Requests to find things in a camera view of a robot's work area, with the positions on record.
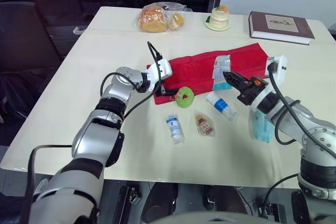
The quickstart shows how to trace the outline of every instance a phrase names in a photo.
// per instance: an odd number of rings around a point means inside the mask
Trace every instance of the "wire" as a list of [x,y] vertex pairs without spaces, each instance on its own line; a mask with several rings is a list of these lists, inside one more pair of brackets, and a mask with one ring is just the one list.
[[316,143],[319,147],[321,147],[323,150],[325,150],[326,152],[328,152],[331,156],[333,156],[334,158],[336,158],[336,153],[333,152],[332,150],[330,150],[329,148],[325,147],[322,143],[320,143],[319,141],[317,141],[315,139],[315,137],[304,127],[304,125],[301,123],[301,121],[298,119],[298,117],[296,116],[294,110],[291,108],[291,106],[288,104],[288,102],[286,101],[286,99],[284,98],[284,96],[282,95],[282,93],[280,92],[278,86],[275,83],[274,80],[274,76],[273,76],[273,72],[272,72],[272,68],[273,68],[273,64],[271,63],[270,65],[268,65],[267,70],[269,72],[269,79],[272,83],[272,86],[275,90],[275,92],[279,95],[280,100],[283,102],[284,106],[287,108],[287,110],[289,111],[289,113],[292,115],[293,119],[296,121],[296,123],[298,124],[298,126],[302,129],[302,131],[304,132],[304,134],[306,134],[307,137],[309,137],[314,143]]
[[239,195],[241,196],[241,198],[243,199],[243,201],[248,205],[248,208],[250,209],[251,215],[253,216],[253,212],[252,212],[252,207],[250,206],[250,204],[247,202],[247,200],[244,198],[243,194],[238,190],[238,188],[236,188],[237,192],[239,193]]
[[28,173],[27,173],[27,185],[25,198],[23,200],[21,214],[20,214],[20,224],[27,224],[29,222],[30,209],[33,203],[33,194],[35,190],[35,171],[34,171],[34,161],[36,152],[41,148],[71,148],[71,145],[39,145],[36,146],[29,156],[28,162]]
[[160,57],[161,55],[160,55],[160,53],[156,50],[156,48],[155,48],[149,41],[147,41],[147,45],[148,45],[149,50],[150,50],[150,52],[151,52],[151,54],[152,54],[152,57],[153,57],[153,59],[154,59],[154,61],[155,61],[156,68],[157,68],[157,73],[158,73],[158,75],[159,75],[159,80],[158,80],[158,82],[156,83],[156,86],[155,86],[153,92],[150,93],[149,96],[145,97],[143,100],[141,100],[140,102],[138,102],[136,105],[134,105],[134,106],[133,106],[133,107],[132,107],[126,114],[125,114],[124,118],[127,118],[127,116],[129,116],[129,114],[130,114],[133,110],[135,110],[138,106],[140,106],[142,103],[144,103],[145,101],[147,101],[151,96],[153,96],[153,95],[159,90],[159,88],[160,88],[160,86],[161,86],[161,81],[162,81],[162,80],[161,80],[161,70],[160,70],[160,67],[159,67],[158,59],[157,59],[157,58]]
[[[300,100],[295,100],[293,101],[291,104],[289,104],[289,106],[293,107],[295,104],[297,103],[300,103]],[[292,139],[288,142],[283,142],[280,140],[279,138],[279,127],[280,127],[280,123],[282,121],[282,119],[284,119],[285,115],[287,114],[288,110],[286,108],[284,108],[284,111],[281,113],[281,115],[279,116],[276,124],[275,124],[275,129],[274,129],[274,135],[275,135],[275,139],[278,141],[279,144],[282,144],[282,145],[289,145],[289,144],[292,144],[294,142],[296,142],[295,139]]]
[[260,217],[263,217],[263,216],[264,216],[265,209],[266,209],[266,202],[268,201],[268,197],[269,197],[270,193],[274,190],[274,188],[276,188],[278,185],[280,185],[280,184],[281,184],[282,182],[284,182],[285,180],[288,180],[288,179],[290,179],[290,178],[295,178],[295,177],[297,177],[297,176],[298,176],[298,174],[296,173],[296,174],[290,175],[290,176],[288,176],[288,177],[286,177],[286,178],[283,178],[283,179],[279,180],[278,182],[276,182],[272,187],[270,187],[270,188],[268,189],[268,191],[267,191],[267,193],[266,193],[266,196],[265,196],[265,199],[264,199],[264,202],[263,202],[263,204],[262,204],[262,206],[261,206],[261,214],[260,214]]
[[117,73],[117,72],[112,72],[112,73],[109,73],[108,75],[106,75],[103,79],[103,81],[101,82],[101,85],[100,85],[100,96],[103,95],[103,88],[104,88],[104,84],[107,80],[107,78],[109,78],[110,76],[121,76],[122,78],[125,78],[126,81],[128,81],[130,84],[132,84],[132,86],[134,87],[135,90],[139,91],[137,85],[135,85],[135,83],[133,81],[130,80],[130,78],[128,78],[127,76],[123,75],[122,73]]

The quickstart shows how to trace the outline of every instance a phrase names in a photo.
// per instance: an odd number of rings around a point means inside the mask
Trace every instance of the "book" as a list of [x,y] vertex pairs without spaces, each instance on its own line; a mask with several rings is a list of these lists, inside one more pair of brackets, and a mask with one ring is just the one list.
[[314,38],[305,18],[272,13],[251,12],[250,37],[308,45]]

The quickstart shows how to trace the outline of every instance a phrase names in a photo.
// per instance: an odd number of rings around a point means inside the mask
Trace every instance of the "white plate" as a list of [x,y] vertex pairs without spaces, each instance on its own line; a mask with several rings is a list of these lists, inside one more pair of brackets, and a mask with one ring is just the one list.
[[206,25],[209,29],[214,30],[214,31],[225,31],[225,30],[227,30],[227,29],[230,28],[230,21],[229,21],[229,25],[228,25],[228,27],[226,27],[226,28],[222,28],[222,29],[213,28],[213,27],[211,27],[211,26],[209,25],[208,22],[205,22],[205,25]]

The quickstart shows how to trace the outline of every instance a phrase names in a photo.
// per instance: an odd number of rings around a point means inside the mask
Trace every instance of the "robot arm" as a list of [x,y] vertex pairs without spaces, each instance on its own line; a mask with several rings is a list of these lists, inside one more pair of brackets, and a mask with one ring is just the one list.
[[[161,79],[172,75],[166,59],[158,61]],[[138,92],[153,91],[159,80],[156,64],[145,72],[117,69]],[[33,203],[29,223],[95,223],[103,188],[104,168],[119,158],[124,134],[120,132],[134,85],[114,75],[96,108],[89,114],[72,144],[73,160],[48,183]]]
[[[275,81],[283,81],[283,73],[287,69],[284,56],[270,58],[267,66],[272,64]],[[266,114],[269,122],[276,125],[280,115],[286,108],[272,85],[259,78],[248,80],[235,72],[223,73],[227,82],[240,91],[238,100],[245,105],[251,105],[253,110],[259,109]],[[288,103],[293,99],[285,97]],[[320,141],[325,149],[336,152],[336,127],[330,122],[316,119],[313,114],[301,104],[292,106],[295,115],[304,127]],[[298,176],[299,186],[305,194],[321,199],[336,200],[336,158],[312,141],[303,132],[290,113],[287,113],[279,124],[279,129],[294,138],[302,145],[301,169]]]

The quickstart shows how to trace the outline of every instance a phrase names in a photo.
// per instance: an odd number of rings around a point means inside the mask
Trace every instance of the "red cloth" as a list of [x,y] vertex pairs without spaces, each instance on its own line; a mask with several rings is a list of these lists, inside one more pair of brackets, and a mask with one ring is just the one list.
[[[267,54],[258,43],[227,51],[204,52],[199,55],[185,56],[170,60],[173,75],[165,79],[165,89],[179,89],[187,86],[195,95],[212,91],[212,73],[217,56],[230,55],[231,71],[242,76],[265,78]],[[154,96],[155,104],[171,102],[170,97]]]

